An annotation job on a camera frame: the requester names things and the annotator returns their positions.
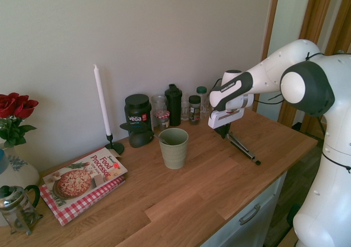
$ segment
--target wooden countertop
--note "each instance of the wooden countertop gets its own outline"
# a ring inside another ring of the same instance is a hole
[[[181,169],[164,165],[156,139],[131,148],[125,138],[125,184],[63,227],[41,199],[37,210],[44,217],[33,233],[10,235],[1,227],[0,246],[199,246],[317,143],[246,110],[231,129],[262,162],[257,166],[207,120],[179,128],[189,134]]]

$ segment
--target book cover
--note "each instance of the book cover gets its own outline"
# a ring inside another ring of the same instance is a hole
[[[75,162],[43,177],[59,210],[76,202],[127,172],[127,169],[102,147]]]
[[[39,190],[41,197],[51,209],[55,218],[64,226],[123,183],[125,183],[125,178],[123,176],[117,177],[62,210],[57,208],[46,185],[39,187]]]

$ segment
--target white cabinet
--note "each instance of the white cabinet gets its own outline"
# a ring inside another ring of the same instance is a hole
[[[201,247],[262,247],[286,173]]]

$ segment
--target black jar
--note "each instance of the black jar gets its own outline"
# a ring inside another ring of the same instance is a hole
[[[182,91],[175,84],[170,84],[169,89],[165,91],[165,96],[167,97],[167,110],[171,113],[169,124],[178,126],[182,115]]]
[[[144,122],[151,129],[151,103],[144,94],[134,94],[126,98],[124,112],[127,122]]]
[[[189,97],[189,121],[191,125],[197,125],[200,122],[201,98],[198,95]]]

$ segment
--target wooden floor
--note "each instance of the wooden floor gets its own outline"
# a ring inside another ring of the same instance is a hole
[[[290,231],[287,215],[294,204],[304,202],[318,171],[322,146],[323,142],[319,140],[318,145],[288,171],[264,243],[266,247],[277,247]]]
[[[280,242],[278,247],[294,247],[298,238],[295,234],[294,229],[292,228],[288,234],[284,237],[284,239]]]

